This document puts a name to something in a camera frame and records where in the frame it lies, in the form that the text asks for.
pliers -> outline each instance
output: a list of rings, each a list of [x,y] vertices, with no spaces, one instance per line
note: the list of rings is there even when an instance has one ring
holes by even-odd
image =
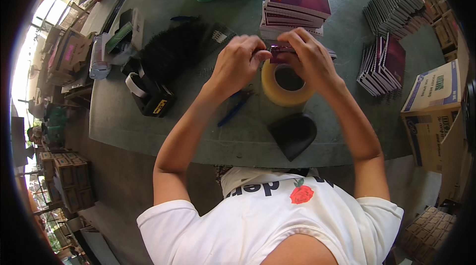
[[[233,107],[230,112],[221,120],[218,122],[218,127],[223,126],[226,124],[232,117],[235,116],[235,114],[238,113],[238,111],[245,105],[246,101],[249,99],[254,94],[253,90],[239,90],[233,95],[230,96],[230,98],[240,96],[241,100]]]

packing tape roll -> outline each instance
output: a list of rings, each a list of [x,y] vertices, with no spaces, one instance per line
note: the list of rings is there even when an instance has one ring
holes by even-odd
[[[134,73],[134,72],[131,72],[129,73],[129,75],[127,76],[126,78],[126,85],[127,87],[129,88],[129,90],[136,96],[138,96],[139,98],[145,98],[147,96],[147,93],[146,91],[144,90],[141,90],[137,84],[134,83],[134,81],[132,80],[132,77],[133,76],[139,76],[139,74],[137,73]]]
[[[285,90],[276,80],[276,70],[280,68],[291,68],[287,64],[271,64],[266,60],[261,70],[261,84],[268,99],[276,105],[292,107],[300,105],[309,100],[314,95],[314,90],[305,82],[298,90]]]

notebook stack on table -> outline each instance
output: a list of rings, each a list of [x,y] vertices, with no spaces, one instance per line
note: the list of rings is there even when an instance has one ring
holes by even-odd
[[[303,27],[314,37],[322,37],[323,24],[330,17],[329,0],[265,0],[259,30],[265,40]]]
[[[388,32],[375,43],[364,44],[357,82],[372,96],[402,89],[405,73],[405,49]]]
[[[399,40],[432,22],[423,0],[370,0],[363,13],[375,36],[390,32]]]

plastic bag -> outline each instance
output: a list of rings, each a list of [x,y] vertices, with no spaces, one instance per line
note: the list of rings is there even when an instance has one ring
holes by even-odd
[[[94,38],[91,63],[89,65],[89,77],[92,79],[104,79],[111,71],[111,65],[104,59],[104,46],[109,38],[110,35],[107,33],[103,33]]]

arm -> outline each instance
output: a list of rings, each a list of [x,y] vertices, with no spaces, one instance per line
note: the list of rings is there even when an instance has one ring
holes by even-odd
[[[354,197],[390,200],[384,156],[378,138],[364,113],[340,78],[326,48],[302,28],[283,33],[280,41],[296,51],[280,54],[296,73],[321,94],[337,115],[344,139],[354,159]]]
[[[234,37],[220,52],[211,78],[158,152],[153,172],[154,205],[190,201],[186,173],[203,129],[217,107],[253,78],[261,61],[271,57],[264,49],[264,42],[257,36],[243,35]]]

